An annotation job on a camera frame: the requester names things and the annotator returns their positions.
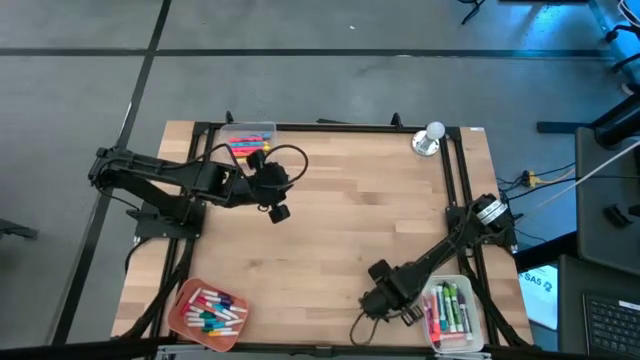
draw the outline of concrete floor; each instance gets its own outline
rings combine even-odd
[[[487,0],[467,25],[454,1],[173,0],[161,49],[360,48],[436,50],[608,49],[613,0],[597,6]],[[0,48],[146,48],[159,0],[0,2]],[[638,48],[625,38],[623,52]],[[118,137],[141,57],[0,57],[0,217],[41,232],[0,241],[0,348],[40,345],[96,201],[86,173],[98,146]],[[601,59],[453,57],[159,57],[129,148],[153,155],[167,120],[313,122],[319,117],[483,126],[497,176],[515,178],[573,161],[573,139],[539,135],[542,120],[588,122],[624,98],[623,75]],[[513,202],[527,212],[555,190]],[[107,339],[124,280],[134,223],[112,203],[71,342]],[[567,194],[521,230],[552,239],[575,229]],[[538,241],[523,237],[523,246]],[[534,326],[536,343],[555,333]],[[227,354],[244,359],[268,356]]]

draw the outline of white cable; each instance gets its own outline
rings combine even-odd
[[[616,154],[616,156],[612,157],[611,159],[605,161],[604,163],[602,163],[600,166],[598,166],[597,168],[591,170],[590,173],[588,173],[587,175],[583,176],[580,180],[576,181],[575,184],[569,186],[568,188],[560,191],[559,193],[553,195],[552,197],[550,197],[549,199],[541,202],[540,204],[538,204],[538,206],[534,207],[533,210],[531,212],[529,212],[529,215],[525,215],[523,217],[521,217],[520,219],[516,220],[516,224],[522,222],[522,220],[524,219],[528,219],[530,217],[532,217],[532,215],[540,210],[542,210],[542,208],[544,206],[549,205],[553,200],[557,199],[558,197],[560,197],[562,194],[566,193],[567,191],[573,189],[574,187],[582,184],[583,181],[587,180],[588,178],[590,178],[591,176],[593,176],[595,173],[597,173],[598,171],[600,171],[602,168],[604,168],[605,166],[611,164],[612,162],[616,161],[616,159],[618,159],[619,157],[621,157],[622,155],[628,153],[629,151],[633,150],[633,148],[637,147],[638,145],[640,145],[640,140],[636,141],[635,143],[633,143],[632,145],[630,145],[628,148],[624,149],[623,151],[621,151],[620,153]]]
[[[638,24],[638,22],[637,22],[637,21],[638,21],[638,17],[636,16],[636,14],[634,14],[634,13],[633,13],[633,11],[631,11],[631,9],[629,9],[629,6],[627,6],[627,4],[626,4],[625,0],[620,0],[620,1],[618,2],[618,10],[619,10],[619,11],[620,11],[620,13],[622,14],[622,16],[624,16],[624,18],[625,18],[625,19],[627,19],[627,21],[628,21],[631,25],[636,26],[636,27],[640,27],[640,24]],[[629,14],[631,14],[631,16],[633,16],[633,20],[632,20],[632,19],[630,19],[630,18],[627,16],[627,13],[625,12],[625,10],[626,10]]]

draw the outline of cable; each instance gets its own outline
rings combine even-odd
[[[100,194],[102,194],[102,195],[104,195],[104,196],[106,196],[106,197],[108,197],[108,198],[112,198],[113,200],[118,200],[118,201],[120,201],[121,203],[123,203],[123,204],[125,204],[125,205],[128,205],[128,206],[130,206],[130,207],[134,208],[134,209],[135,209],[135,210],[137,210],[137,211],[140,211],[140,208],[139,208],[139,207],[137,207],[137,206],[135,206],[135,205],[133,205],[132,203],[130,203],[130,202],[126,201],[126,200],[123,200],[123,199],[121,199],[121,198],[119,198],[119,197],[117,197],[117,196],[109,195],[109,194],[107,194],[104,190],[102,190],[102,189],[100,189],[100,188],[97,188],[97,189],[98,189],[98,192],[99,192]]]
[[[535,178],[536,176],[542,176],[542,175],[551,174],[551,173],[554,173],[554,172],[557,172],[557,171],[560,171],[560,170],[564,170],[564,169],[566,169],[566,168],[569,168],[569,167],[571,167],[571,166],[573,166],[573,165],[575,165],[575,164],[576,164],[576,163],[575,163],[575,161],[574,161],[574,162],[572,162],[572,163],[571,163],[571,164],[569,164],[569,165],[565,165],[565,166],[560,167],[560,168],[557,168],[557,169],[553,169],[553,170],[549,170],[549,171],[541,172],[540,174],[537,174],[537,175],[530,175],[530,176],[529,176],[529,178],[531,179],[531,178]],[[507,181],[507,180],[504,180],[504,179],[502,179],[502,178],[496,177],[496,179],[497,179],[497,180],[502,181],[504,184],[509,184],[509,185],[511,185],[508,189],[499,189],[499,190],[502,190],[502,191],[504,191],[505,193],[507,193],[507,192],[509,192],[509,191],[511,191],[511,190],[513,190],[513,189],[515,189],[515,188],[517,188],[517,187],[518,187],[518,186],[520,186],[520,184],[522,183],[522,180],[524,179],[524,176],[525,176],[525,174],[523,173],[523,174],[521,174],[520,176],[518,176],[518,177],[517,177],[515,180],[513,180],[513,181]]]
[[[545,172],[543,172],[543,173],[538,174],[537,176],[547,175],[547,174],[554,173],[554,172],[556,172],[556,171],[564,170],[564,169],[566,169],[566,168],[570,168],[570,167],[572,167],[572,166],[573,166],[573,165],[575,165],[575,164],[576,164],[576,162],[574,161],[574,162],[572,162],[572,163],[571,163],[571,164],[569,164],[569,165],[563,166],[563,167],[561,167],[561,168],[557,168],[557,169],[553,169],[553,170],[545,171]]]
[[[302,149],[300,149],[299,147],[297,147],[295,145],[289,145],[289,144],[278,145],[278,146],[274,147],[273,149],[271,149],[271,151],[269,151],[267,153],[267,156],[265,156],[264,159],[266,160],[269,157],[269,155],[273,154],[274,152],[276,152],[276,151],[278,151],[280,149],[293,149],[293,150],[296,150],[297,152],[299,152],[300,155],[302,155],[302,157],[304,158],[304,167],[302,168],[302,171],[300,171],[300,174],[298,174],[297,176],[295,176],[291,180],[287,181],[285,184],[282,184],[282,185],[261,185],[261,187],[263,187],[263,188],[279,189],[279,188],[283,188],[283,187],[289,186],[289,185],[293,184],[294,182],[300,180],[300,178],[302,178],[302,176],[307,172],[307,169],[309,168],[309,157],[307,156],[307,154]]]
[[[571,169],[571,170],[567,171],[566,173],[564,173],[564,175],[561,175],[560,177],[557,177],[557,178],[555,178],[553,180],[541,180],[538,177],[539,175],[534,176],[534,178],[536,178],[536,184],[553,184],[553,183],[558,182],[558,181],[560,181],[562,179],[565,179],[567,176],[573,174],[575,171],[576,171],[576,169]]]
[[[620,0],[618,2],[618,10],[631,25],[635,27],[640,27],[640,24],[638,22],[638,17],[636,16],[636,14],[633,13],[633,11],[631,11],[631,9],[629,8],[625,0]]]
[[[608,176],[608,175],[596,175],[596,176],[591,176],[591,178],[592,178],[592,179],[640,179],[640,176]],[[535,191],[538,191],[538,190],[544,189],[544,188],[546,188],[546,187],[553,186],[553,185],[558,185],[558,184],[562,184],[562,183],[565,183],[565,182],[568,182],[568,181],[576,181],[576,180],[578,180],[578,181],[580,181],[580,180],[586,180],[586,177],[582,177],[582,178],[576,178],[576,177],[573,177],[573,178],[570,178],[570,179],[560,180],[560,181],[554,182],[554,183],[552,183],[552,184],[545,184],[545,185],[542,185],[542,186],[538,186],[538,187],[536,187],[536,188],[534,188],[534,189],[531,189],[531,190],[529,190],[529,191],[527,191],[527,192],[524,192],[524,193],[522,193],[522,194],[520,194],[520,195],[516,195],[516,196],[514,196],[514,197],[507,198],[507,200],[508,200],[508,201],[511,201],[511,200],[519,199],[519,198],[521,198],[521,197],[523,197],[523,196],[527,196],[527,195],[531,194],[532,192],[535,192]]]
[[[373,340],[373,336],[376,334],[376,329],[378,327],[378,323],[380,322],[380,318],[375,319],[373,321],[373,328],[371,329],[371,335],[369,335],[369,339],[367,339],[362,343],[357,343],[355,340],[353,340],[353,332],[355,331],[356,325],[358,325],[358,323],[360,322],[360,319],[362,319],[363,316],[364,316],[364,311],[361,312],[360,315],[358,315],[358,317],[356,318],[356,321],[353,323],[353,325],[351,325],[351,330],[349,330],[349,340],[351,341],[351,344],[353,346],[367,346],[371,344],[371,340]]]
[[[144,245],[147,241],[151,240],[151,238],[140,238],[140,241],[135,244],[131,250],[129,250],[129,253],[127,254],[127,258],[124,260],[124,273],[126,274],[129,271],[129,262],[131,261],[131,256],[133,255],[134,252],[136,252],[136,250],[138,250],[138,248],[142,245]]]
[[[536,239],[536,240],[542,241],[543,243],[546,243],[546,242],[548,241],[548,240],[543,239],[543,238],[541,238],[541,237],[537,237],[537,236],[529,235],[529,234],[527,234],[526,232],[524,232],[524,231],[522,231],[522,230],[518,230],[518,229],[516,229],[515,227],[513,228],[513,230],[514,230],[515,232],[519,233],[519,234],[522,234],[522,235],[524,235],[524,236],[528,237],[528,238],[532,238],[532,239]]]

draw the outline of white container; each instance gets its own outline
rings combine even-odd
[[[458,292],[462,294],[464,297],[465,306],[467,309],[469,327],[471,329],[471,335],[473,339],[467,339],[466,335],[458,336],[457,338],[443,338],[439,343],[434,343],[431,341],[431,336],[429,335],[429,328],[427,326],[427,321],[429,319],[429,314],[426,306],[427,301],[432,301],[432,289],[437,289],[438,285],[442,285],[443,283],[447,283],[449,285],[456,284],[458,288]],[[427,284],[422,290],[422,294],[420,297],[420,302],[424,311],[424,319],[422,322],[422,329],[425,334],[425,338],[427,342],[431,344],[431,347],[443,354],[452,354],[452,353],[467,353],[467,352],[477,352],[482,350],[484,347],[484,337],[482,336],[482,328],[480,326],[480,319],[478,318],[478,310],[476,308],[475,296],[473,294],[473,289],[471,288],[471,282],[464,275],[434,275],[429,278]]]
[[[276,124],[273,122],[259,122],[259,123],[242,123],[242,124],[228,124],[224,125],[220,128],[220,131],[216,137],[216,145],[221,143],[226,143],[232,148],[240,149],[242,147],[234,146],[234,143],[237,145],[238,142],[234,140],[249,138],[254,136],[264,137],[264,141],[246,141],[243,143],[257,143],[261,142],[262,145],[258,147],[262,147],[262,150],[265,153],[268,153],[271,149],[278,145],[278,136],[276,132]],[[244,161],[245,156],[236,156],[238,163],[246,168],[246,162]],[[213,153],[213,159],[215,161],[224,162],[228,164],[233,164],[233,161],[229,157],[229,152],[224,149],[220,149]],[[270,161],[275,161],[275,158],[269,156]]]

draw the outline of wooden table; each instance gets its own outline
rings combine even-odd
[[[193,126],[168,122],[158,156],[185,161]],[[484,130],[462,128],[461,134],[473,197],[497,194]],[[383,258],[391,266],[415,260],[442,240],[448,200],[441,152],[420,157],[410,147],[411,137],[279,131],[280,144],[301,147],[310,161],[307,174],[287,194],[291,217],[273,225],[254,206],[208,205],[190,275],[249,300],[251,313],[240,342],[350,344],[358,298],[374,286],[368,267]],[[449,147],[459,179],[455,150]],[[301,169],[295,152],[283,150],[274,158],[292,176]],[[456,185],[460,201],[459,181]],[[167,239],[153,239],[133,255],[113,335],[128,330],[156,295],[167,244]],[[494,302],[518,334],[531,341],[512,258],[495,246],[483,250]],[[458,273],[456,260],[437,273]],[[370,331],[371,322],[363,320],[354,337],[364,340]],[[163,324],[162,333],[167,332]],[[426,341],[420,326],[406,327],[398,320],[381,322],[372,345],[426,346]]]

